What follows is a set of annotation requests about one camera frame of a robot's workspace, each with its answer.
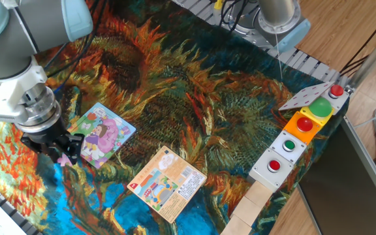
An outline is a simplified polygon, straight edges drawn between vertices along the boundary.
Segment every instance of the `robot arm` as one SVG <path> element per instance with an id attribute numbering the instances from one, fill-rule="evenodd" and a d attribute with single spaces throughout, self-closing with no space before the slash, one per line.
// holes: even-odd
<path id="1" fill-rule="evenodd" d="M 7 9 L 0 2 L 0 121 L 15 123 L 22 142 L 56 161 L 58 149 L 76 162 L 82 136 L 72 136 L 60 105 L 44 85 L 46 74 L 33 55 L 91 33 L 84 0 L 33 0 Z"/>

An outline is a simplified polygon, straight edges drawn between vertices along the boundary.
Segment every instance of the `white panel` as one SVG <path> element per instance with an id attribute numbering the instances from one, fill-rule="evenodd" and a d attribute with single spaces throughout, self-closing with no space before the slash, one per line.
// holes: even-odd
<path id="1" fill-rule="evenodd" d="M 197 16 L 203 20 L 207 20 L 207 18 L 209 16 L 211 16 L 213 14 L 213 10 L 211 9 L 212 6 L 209 5 L 207 6 L 200 14 L 198 14 Z"/>
<path id="2" fill-rule="evenodd" d="M 323 78 L 323 82 L 330 82 L 336 72 L 337 71 L 334 69 L 330 70 L 329 73 Z"/>
<path id="3" fill-rule="evenodd" d="M 294 57 L 290 59 L 290 61 L 288 61 L 287 65 L 292 67 L 295 64 L 295 62 L 297 62 L 297 60 L 301 57 L 302 54 L 302 51 L 298 51 L 297 54 L 295 54 Z"/>
<path id="4" fill-rule="evenodd" d="M 270 172 L 268 169 L 269 162 L 273 160 L 280 164 L 279 170 L 275 173 Z M 288 162 L 275 151 L 267 149 L 262 156 L 260 156 L 255 165 L 253 165 L 249 176 L 275 192 L 290 174 L 292 168 L 292 163 Z"/>
<path id="5" fill-rule="evenodd" d="M 210 4 L 209 1 L 207 0 L 201 0 L 200 2 L 198 2 L 195 6 L 193 6 L 190 11 L 192 13 L 194 13 L 195 15 L 197 15 L 198 13 L 200 13 L 200 11 L 204 8 L 206 8 L 206 6 L 208 6 Z"/>
<path id="6" fill-rule="evenodd" d="M 316 66 L 317 62 L 319 62 L 319 61 L 317 61 L 313 57 L 309 57 L 307 59 L 307 61 L 303 64 L 303 66 L 301 67 L 300 71 L 303 72 L 303 73 L 306 73 L 306 74 L 310 74 L 310 72 Z"/>
<path id="7" fill-rule="evenodd" d="M 292 151 L 285 151 L 283 145 L 285 141 L 290 140 L 294 142 L 295 148 Z M 294 164 L 306 150 L 306 145 L 295 136 L 287 131 L 282 131 L 281 134 L 272 142 L 270 149 L 276 151 L 280 156 Z"/>
<path id="8" fill-rule="evenodd" d="M 275 57 L 278 55 L 278 51 L 276 48 L 271 48 L 270 50 L 268 50 L 268 55 L 272 56 L 272 57 Z"/>
<path id="9" fill-rule="evenodd" d="M 322 80 L 322 77 L 326 74 L 326 72 L 328 72 L 328 69 L 329 66 L 321 63 L 319 66 L 317 66 L 316 70 L 311 75 L 319 80 Z"/>
<path id="10" fill-rule="evenodd" d="M 208 18 L 208 20 L 206 20 L 207 23 L 209 23 L 210 25 L 215 25 L 215 19 L 214 19 L 214 16 L 211 15 L 211 17 Z"/>
<path id="11" fill-rule="evenodd" d="M 326 100 L 328 100 L 330 102 L 330 104 L 332 105 L 332 107 L 334 109 L 333 115 L 336 115 L 339 112 L 339 110 L 342 108 L 342 106 L 345 104 L 346 100 L 348 99 L 349 93 L 344 91 L 343 95 L 341 95 L 337 99 L 333 99 L 329 96 L 329 91 L 330 91 L 330 89 L 323 92 L 321 97 L 326 98 Z"/>
<path id="12" fill-rule="evenodd" d="M 294 69 L 298 69 L 303 61 L 307 58 L 307 54 L 303 53 L 292 66 Z"/>
<path id="13" fill-rule="evenodd" d="M 283 63 L 287 63 L 288 60 L 292 57 L 292 55 L 294 55 L 294 53 L 297 51 L 296 48 L 293 48 L 287 52 L 284 52 L 282 53 L 280 56 L 279 56 L 279 60 Z"/>
<path id="14" fill-rule="evenodd" d="M 185 2 L 183 2 L 183 7 L 185 7 L 186 9 L 189 9 L 190 7 L 192 7 L 195 3 L 199 2 L 201 0 L 186 0 Z"/>

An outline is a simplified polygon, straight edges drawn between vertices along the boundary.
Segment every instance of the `wooden block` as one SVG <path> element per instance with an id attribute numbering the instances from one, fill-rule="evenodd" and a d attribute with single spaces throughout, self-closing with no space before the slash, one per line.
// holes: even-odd
<path id="1" fill-rule="evenodd" d="M 251 200 L 243 197 L 236 206 L 236 209 L 234 209 L 231 217 L 237 216 L 251 227 L 253 222 L 255 222 L 256 218 L 258 217 L 261 209 L 261 207 L 258 207 Z"/>
<path id="2" fill-rule="evenodd" d="M 221 235 L 249 235 L 252 228 L 233 215 Z"/>
<path id="3" fill-rule="evenodd" d="M 313 128 L 310 131 L 301 131 L 297 127 L 297 121 L 300 118 L 306 117 L 304 114 L 300 112 L 296 112 L 293 117 L 290 119 L 290 121 L 285 125 L 284 131 L 287 131 L 288 133 L 292 134 L 295 136 L 297 139 L 301 140 L 303 143 L 306 145 L 310 144 L 311 140 L 314 138 L 314 136 L 318 133 L 318 131 L 321 129 L 321 126 L 313 121 L 312 119 L 311 122 L 313 123 Z"/>
<path id="4" fill-rule="evenodd" d="M 245 198 L 257 205 L 260 208 L 259 211 L 261 211 L 271 196 L 272 191 L 269 188 L 265 187 L 259 181 L 255 181 L 246 192 Z"/>

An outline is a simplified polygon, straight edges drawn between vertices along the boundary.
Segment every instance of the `tablecloth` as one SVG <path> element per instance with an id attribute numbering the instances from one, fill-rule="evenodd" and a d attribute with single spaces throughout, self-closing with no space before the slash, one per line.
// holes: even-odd
<path id="1" fill-rule="evenodd" d="M 57 96 L 67 123 L 101 102 L 137 132 L 100 169 L 85 160 L 60 167 L 0 123 L 0 192 L 44 234 L 218 234 L 250 187 L 251 167 L 296 111 L 278 108 L 320 81 L 284 64 L 281 78 L 278 60 L 171 1 L 107 1 L 94 15 L 102 20 L 91 47 Z M 69 44 L 48 72 L 73 59 L 82 43 Z M 56 52 L 41 53 L 39 62 Z M 48 86 L 59 87 L 69 72 Z M 270 232 L 345 109 L 308 145 L 251 233 Z M 127 190 L 161 146 L 208 177 L 172 224 Z"/>

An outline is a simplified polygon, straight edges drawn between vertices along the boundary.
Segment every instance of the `emergency stop button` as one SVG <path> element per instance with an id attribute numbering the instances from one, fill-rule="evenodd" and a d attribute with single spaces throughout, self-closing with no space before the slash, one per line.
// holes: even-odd
<path id="1" fill-rule="evenodd" d="M 308 117 L 300 117 L 297 121 L 297 128 L 302 132 L 311 131 L 313 122 Z"/>
<path id="2" fill-rule="evenodd" d="M 281 164 L 279 164 L 279 161 L 272 160 L 268 164 L 268 170 L 272 173 L 276 173 L 281 168 Z"/>
<path id="3" fill-rule="evenodd" d="M 330 88 L 329 96 L 332 99 L 337 99 L 339 96 L 343 95 L 343 88 L 339 85 L 334 85 Z"/>

